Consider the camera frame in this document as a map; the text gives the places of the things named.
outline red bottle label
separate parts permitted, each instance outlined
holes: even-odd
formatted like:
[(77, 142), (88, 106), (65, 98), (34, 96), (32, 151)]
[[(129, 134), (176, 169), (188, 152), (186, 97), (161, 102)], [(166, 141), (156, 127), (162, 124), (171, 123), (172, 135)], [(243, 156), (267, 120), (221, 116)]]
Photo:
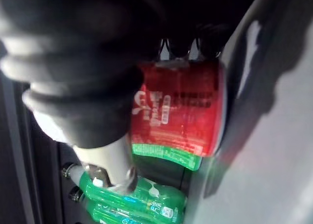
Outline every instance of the red bottle label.
[(132, 143), (211, 156), (222, 127), (224, 72), (218, 62), (166, 69), (139, 65), (144, 84), (134, 97)]

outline black panel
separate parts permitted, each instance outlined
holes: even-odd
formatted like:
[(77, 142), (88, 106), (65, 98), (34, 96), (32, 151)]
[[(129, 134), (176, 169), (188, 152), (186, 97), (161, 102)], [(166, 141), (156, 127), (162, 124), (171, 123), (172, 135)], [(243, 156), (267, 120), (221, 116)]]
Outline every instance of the black panel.
[(26, 223), (0, 84), (0, 223)]

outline plastic bottle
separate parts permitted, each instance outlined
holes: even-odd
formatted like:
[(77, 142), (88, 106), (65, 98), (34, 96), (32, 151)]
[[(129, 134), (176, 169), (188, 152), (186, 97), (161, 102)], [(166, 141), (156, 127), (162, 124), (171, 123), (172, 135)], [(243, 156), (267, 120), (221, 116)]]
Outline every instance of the plastic bottle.
[(186, 196), (176, 188), (156, 184), (145, 178), (138, 178), (135, 191), (122, 196), (107, 189), (96, 187), (81, 166), (68, 165), (64, 177), (70, 177), (92, 201), (108, 204), (113, 208), (129, 211), (133, 219), (143, 218), (158, 224), (180, 224)]
[(190, 152), (155, 144), (133, 144), (133, 153), (139, 156), (170, 160), (192, 171), (198, 170), (202, 161), (202, 157)]
[(154, 224), (146, 220), (134, 220), (124, 210), (94, 202), (88, 199), (78, 186), (75, 186), (68, 196), (72, 201), (79, 202), (88, 211), (92, 219), (101, 224)]

